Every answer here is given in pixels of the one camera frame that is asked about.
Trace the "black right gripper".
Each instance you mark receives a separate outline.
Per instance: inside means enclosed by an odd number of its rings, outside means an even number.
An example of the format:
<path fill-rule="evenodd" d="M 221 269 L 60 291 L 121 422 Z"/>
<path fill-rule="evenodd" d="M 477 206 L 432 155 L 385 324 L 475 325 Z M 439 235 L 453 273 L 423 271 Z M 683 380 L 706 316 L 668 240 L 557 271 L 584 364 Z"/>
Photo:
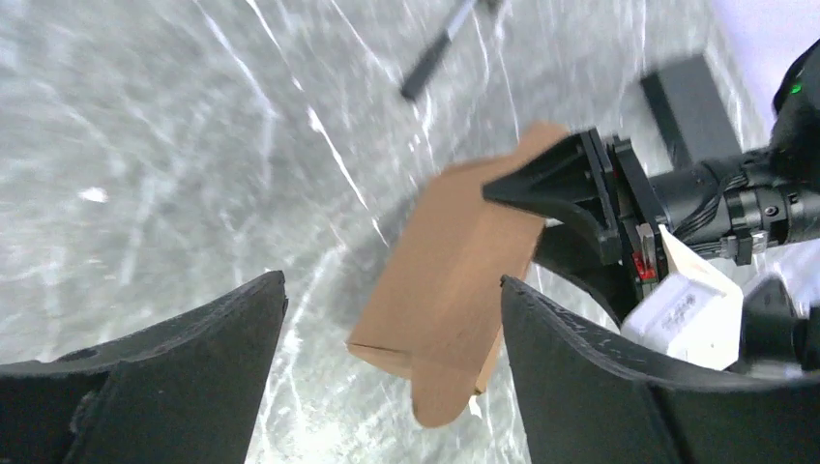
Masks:
<path fill-rule="evenodd" d="M 739 266 L 757 251 L 818 238 L 819 189 L 770 167 L 769 152 L 756 150 L 650 177 L 629 140 L 602 142 L 589 129 L 484 184 L 482 194 L 561 221 L 542 229 L 533 262 L 622 324 L 670 269 L 662 227 L 697 255 Z"/>

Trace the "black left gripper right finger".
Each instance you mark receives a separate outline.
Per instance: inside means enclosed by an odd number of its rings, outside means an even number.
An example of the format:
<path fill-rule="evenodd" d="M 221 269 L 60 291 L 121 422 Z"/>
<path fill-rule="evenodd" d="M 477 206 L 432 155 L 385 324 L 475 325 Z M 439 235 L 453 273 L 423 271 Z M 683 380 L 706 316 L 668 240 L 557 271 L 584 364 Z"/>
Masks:
<path fill-rule="evenodd" d="M 535 463 L 815 463 L 819 378 L 714 371 L 634 344 L 511 276 L 501 311 Z"/>

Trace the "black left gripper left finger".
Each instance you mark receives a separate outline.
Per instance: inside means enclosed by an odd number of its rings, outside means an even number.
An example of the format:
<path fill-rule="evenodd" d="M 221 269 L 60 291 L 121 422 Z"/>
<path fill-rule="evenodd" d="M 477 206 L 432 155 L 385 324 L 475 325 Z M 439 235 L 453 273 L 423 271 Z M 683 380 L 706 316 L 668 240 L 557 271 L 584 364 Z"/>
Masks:
<path fill-rule="evenodd" d="M 1 368 L 5 463 L 241 463 L 288 300 L 268 272 L 53 362 Z"/>

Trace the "brown cardboard box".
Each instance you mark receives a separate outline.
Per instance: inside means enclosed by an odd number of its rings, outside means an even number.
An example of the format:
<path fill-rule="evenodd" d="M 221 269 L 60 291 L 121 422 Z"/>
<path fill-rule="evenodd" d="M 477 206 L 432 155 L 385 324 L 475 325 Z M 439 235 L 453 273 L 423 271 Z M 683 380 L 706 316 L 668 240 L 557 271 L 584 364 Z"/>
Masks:
<path fill-rule="evenodd" d="M 483 185 L 567 135 L 537 122 L 501 156 L 434 177 L 393 248 L 348 351 L 411 384 L 423 427 L 453 422 L 484 392 L 503 338 L 500 279 L 524 278 L 544 221 L 483 199 Z"/>

